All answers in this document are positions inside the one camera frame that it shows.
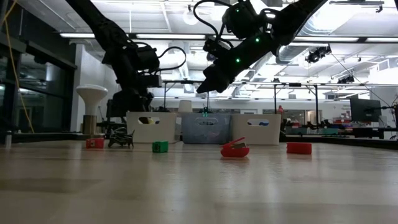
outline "gray storage box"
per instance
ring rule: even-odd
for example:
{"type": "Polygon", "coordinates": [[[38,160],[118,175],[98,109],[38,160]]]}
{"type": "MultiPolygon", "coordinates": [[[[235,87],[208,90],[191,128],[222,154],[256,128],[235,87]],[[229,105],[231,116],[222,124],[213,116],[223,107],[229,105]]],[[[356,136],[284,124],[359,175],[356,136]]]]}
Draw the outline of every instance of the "gray storage box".
{"type": "Polygon", "coordinates": [[[182,141],[185,144],[226,144],[231,139],[231,115],[182,115],[182,141]]]}

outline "red toy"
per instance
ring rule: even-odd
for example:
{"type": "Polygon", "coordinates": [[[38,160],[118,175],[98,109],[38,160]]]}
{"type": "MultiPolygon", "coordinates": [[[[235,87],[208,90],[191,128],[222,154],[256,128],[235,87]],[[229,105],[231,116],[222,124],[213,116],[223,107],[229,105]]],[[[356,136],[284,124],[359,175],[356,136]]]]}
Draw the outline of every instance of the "red toy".
{"type": "Polygon", "coordinates": [[[86,149],[103,150],[104,142],[105,142],[105,140],[103,138],[87,139],[86,140],[86,149]]]}
{"type": "Polygon", "coordinates": [[[243,139],[245,139],[245,137],[235,141],[231,141],[228,144],[225,144],[223,146],[223,149],[221,150],[221,155],[223,155],[223,157],[238,157],[238,158],[247,156],[249,154],[250,148],[247,147],[246,143],[242,142],[239,144],[235,144],[239,141],[242,141],[243,139]]]}
{"type": "Polygon", "coordinates": [[[302,142],[288,142],[287,153],[311,155],[312,144],[302,142]]]}

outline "wooden floor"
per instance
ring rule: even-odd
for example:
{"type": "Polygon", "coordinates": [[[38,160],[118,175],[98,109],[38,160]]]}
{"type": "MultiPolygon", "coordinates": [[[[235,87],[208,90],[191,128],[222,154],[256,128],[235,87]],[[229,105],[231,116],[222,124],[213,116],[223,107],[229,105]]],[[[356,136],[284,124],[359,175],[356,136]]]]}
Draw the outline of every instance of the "wooden floor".
{"type": "Polygon", "coordinates": [[[217,146],[153,154],[82,142],[0,149],[0,223],[398,223],[398,152],[314,144],[312,156],[217,146]]]}

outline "yellow cable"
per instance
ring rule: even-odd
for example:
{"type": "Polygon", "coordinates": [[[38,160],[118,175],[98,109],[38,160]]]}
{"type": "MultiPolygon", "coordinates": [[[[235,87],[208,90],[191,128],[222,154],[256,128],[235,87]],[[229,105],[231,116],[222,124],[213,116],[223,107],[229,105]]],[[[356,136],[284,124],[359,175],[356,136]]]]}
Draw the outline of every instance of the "yellow cable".
{"type": "Polygon", "coordinates": [[[12,70],[14,71],[14,76],[15,76],[15,82],[17,84],[17,89],[18,89],[18,93],[21,97],[21,102],[22,102],[22,106],[24,107],[24,111],[25,111],[25,115],[26,115],[26,119],[29,122],[29,126],[30,129],[32,130],[32,133],[35,133],[34,129],[33,129],[33,125],[32,125],[32,121],[29,118],[29,115],[27,114],[27,110],[26,110],[26,106],[25,106],[25,102],[24,102],[24,97],[22,96],[21,93],[21,89],[19,87],[19,79],[18,79],[18,74],[17,74],[17,69],[15,67],[15,61],[14,61],[14,56],[12,54],[12,47],[11,47],[11,40],[10,40],[10,33],[9,33],[9,29],[8,29],[8,22],[7,22],[7,17],[10,15],[11,11],[14,9],[14,6],[17,4],[17,0],[14,0],[14,3],[12,4],[10,10],[8,10],[8,12],[6,13],[6,15],[4,16],[4,19],[2,20],[2,25],[5,23],[6,24],[6,35],[7,35],[7,41],[8,41],[8,47],[10,50],[10,57],[11,57],[11,64],[12,64],[12,70]]]}

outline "green block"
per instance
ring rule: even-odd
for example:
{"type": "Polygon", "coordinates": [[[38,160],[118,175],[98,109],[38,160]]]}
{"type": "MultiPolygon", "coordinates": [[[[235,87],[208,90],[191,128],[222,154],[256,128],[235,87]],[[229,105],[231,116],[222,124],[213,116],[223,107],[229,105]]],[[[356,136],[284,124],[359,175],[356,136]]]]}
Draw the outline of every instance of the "green block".
{"type": "Polygon", "coordinates": [[[169,142],[168,141],[156,141],[152,143],[152,152],[153,153],[163,153],[169,151],[169,142]]]}

